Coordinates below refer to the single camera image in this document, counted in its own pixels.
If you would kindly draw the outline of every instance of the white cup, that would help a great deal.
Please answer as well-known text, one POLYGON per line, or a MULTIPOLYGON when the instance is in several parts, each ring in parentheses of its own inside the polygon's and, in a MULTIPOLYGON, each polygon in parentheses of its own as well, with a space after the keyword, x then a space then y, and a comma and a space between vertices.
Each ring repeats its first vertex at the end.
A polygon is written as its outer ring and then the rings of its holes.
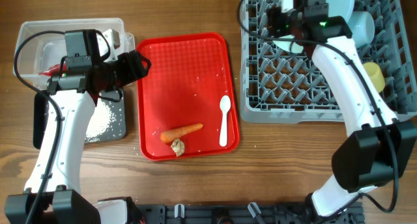
POLYGON ((347 25, 357 48, 370 44, 375 37, 375 23, 369 12, 353 12, 347 25))

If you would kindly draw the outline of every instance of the red tray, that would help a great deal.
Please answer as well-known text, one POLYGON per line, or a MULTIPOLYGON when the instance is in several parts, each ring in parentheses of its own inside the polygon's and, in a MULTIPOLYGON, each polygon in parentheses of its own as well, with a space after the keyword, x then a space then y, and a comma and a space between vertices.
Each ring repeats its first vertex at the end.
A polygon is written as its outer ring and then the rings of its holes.
POLYGON ((217 33, 153 38, 136 48, 151 60, 147 77, 137 82, 142 154, 150 160, 174 160, 230 152, 240 141, 235 95, 226 41, 217 33), (220 100, 231 99, 227 145, 219 144, 220 100), (177 157, 160 140, 166 130, 202 123, 203 129, 181 137, 185 153, 177 157))

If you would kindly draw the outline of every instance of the carrot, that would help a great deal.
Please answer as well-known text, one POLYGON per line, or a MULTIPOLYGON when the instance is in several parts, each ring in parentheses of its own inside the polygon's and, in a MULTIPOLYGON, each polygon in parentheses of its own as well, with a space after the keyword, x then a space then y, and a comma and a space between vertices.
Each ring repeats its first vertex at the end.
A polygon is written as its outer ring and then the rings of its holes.
POLYGON ((203 124, 194 124, 190 126, 184 126, 177 129, 167 130, 161 133, 161 140, 164 143, 170 143, 180 137, 186 135, 187 133, 191 133, 197 130, 200 130, 203 127, 203 124))

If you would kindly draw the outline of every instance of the white spoon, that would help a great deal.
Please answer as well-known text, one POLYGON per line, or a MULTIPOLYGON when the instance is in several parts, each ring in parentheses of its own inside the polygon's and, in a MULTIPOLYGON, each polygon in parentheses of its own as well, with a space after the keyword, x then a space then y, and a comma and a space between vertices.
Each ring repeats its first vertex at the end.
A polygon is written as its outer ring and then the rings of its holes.
POLYGON ((227 112, 229 112, 230 107, 230 98, 223 96, 222 100, 220 100, 220 109, 223 112, 222 129, 220 130, 220 146, 222 147, 226 147, 227 144, 227 112))

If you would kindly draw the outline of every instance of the gray dish rack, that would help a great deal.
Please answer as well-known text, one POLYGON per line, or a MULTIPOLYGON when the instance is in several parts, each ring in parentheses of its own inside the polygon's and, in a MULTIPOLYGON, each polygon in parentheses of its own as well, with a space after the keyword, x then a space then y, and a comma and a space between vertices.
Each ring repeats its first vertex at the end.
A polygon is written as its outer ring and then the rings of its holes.
MULTIPOLYGON (((266 10, 281 0, 245 0, 241 20, 267 35, 266 10)), ((400 121, 417 115, 417 85, 399 0, 355 0, 355 11, 375 20, 375 39, 358 49, 363 63, 379 64, 386 86, 381 96, 400 121)), ((242 31, 240 116, 247 122, 343 121, 332 91, 304 54, 291 56, 271 41, 242 31)))

